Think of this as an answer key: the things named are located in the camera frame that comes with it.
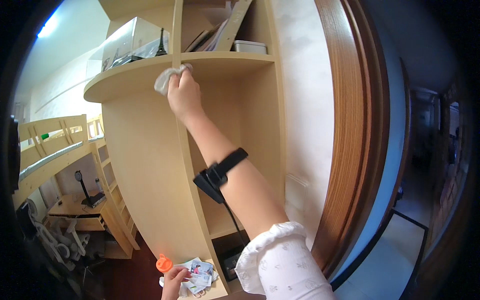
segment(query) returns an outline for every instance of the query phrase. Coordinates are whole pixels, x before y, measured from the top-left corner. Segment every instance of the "white blouse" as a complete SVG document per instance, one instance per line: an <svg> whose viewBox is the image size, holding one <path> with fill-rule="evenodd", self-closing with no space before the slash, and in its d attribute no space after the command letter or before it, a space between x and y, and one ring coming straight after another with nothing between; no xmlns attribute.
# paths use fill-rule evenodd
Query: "white blouse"
<svg viewBox="0 0 480 300"><path fill-rule="evenodd" d="M271 300L336 299L305 237L301 224L286 222L254 238L235 268L242 288Z"/></svg>

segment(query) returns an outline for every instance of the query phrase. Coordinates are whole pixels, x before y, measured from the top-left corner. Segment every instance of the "ruffled cuff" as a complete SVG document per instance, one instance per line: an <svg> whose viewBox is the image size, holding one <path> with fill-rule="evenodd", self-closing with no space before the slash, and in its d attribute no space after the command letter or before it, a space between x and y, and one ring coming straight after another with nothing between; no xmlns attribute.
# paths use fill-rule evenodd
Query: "ruffled cuff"
<svg viewBox="0 0 480 300"><path fill-rule="evenodd" d="M265 295L265 290L258 274L258 262L266 247L275 240L292 234L306 237L305 228L297 222L274 224L269 231L259 234L248 243L237 261L235 272L244 291L251 294Z"/></svg>

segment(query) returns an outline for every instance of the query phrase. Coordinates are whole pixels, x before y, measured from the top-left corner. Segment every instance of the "drawer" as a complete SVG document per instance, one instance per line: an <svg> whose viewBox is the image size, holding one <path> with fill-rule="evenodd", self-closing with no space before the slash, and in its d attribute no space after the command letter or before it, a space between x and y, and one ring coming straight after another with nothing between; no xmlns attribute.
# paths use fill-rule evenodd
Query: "drawer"
<svg viewBox="0 0 480 300"><path fill-rule="evenodd" d="M67 228L72 220L77 220L77 225L75 225L75 230L77 231L101 231L105 230L103 228L104 221L102 216L93 217L93 218L67 218L62 216L48 216L50 224L54 221L58 221L61 228Z"/></svg>

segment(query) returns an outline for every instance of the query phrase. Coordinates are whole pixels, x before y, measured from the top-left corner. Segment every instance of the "clear acrylic box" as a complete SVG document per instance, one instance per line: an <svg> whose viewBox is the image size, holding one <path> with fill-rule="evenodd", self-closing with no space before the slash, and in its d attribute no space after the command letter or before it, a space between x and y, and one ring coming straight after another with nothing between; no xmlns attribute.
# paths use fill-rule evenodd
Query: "clear acrylic box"
<svg viewBox="0 0 480 300"><path fill-rule="evenodd" d="M110 35L89 58L87 78L131 61L156 56L162 28L135 17ZM163 31L163 50L168 54L169 33Z"/></svg>

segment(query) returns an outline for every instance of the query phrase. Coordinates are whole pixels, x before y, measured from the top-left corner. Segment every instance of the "desk lamp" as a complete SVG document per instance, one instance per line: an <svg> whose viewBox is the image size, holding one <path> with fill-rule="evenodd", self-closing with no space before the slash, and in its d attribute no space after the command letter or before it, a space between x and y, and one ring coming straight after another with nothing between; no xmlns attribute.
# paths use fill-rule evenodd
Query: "desk lamp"
<svg viewBox="0 0 480 300"><path fill-rule="evenodd" d="M80 171L75 172L75 179L80 182L82 185L82 189L85 194L85 199L82 200L83 205L87 205L90 208L94 208L95 206L99 205L105 199L105 194L99 192L93 197L90 197L87 192L87 188L85 187L84 180L82 178L82 173Z"/></svg>

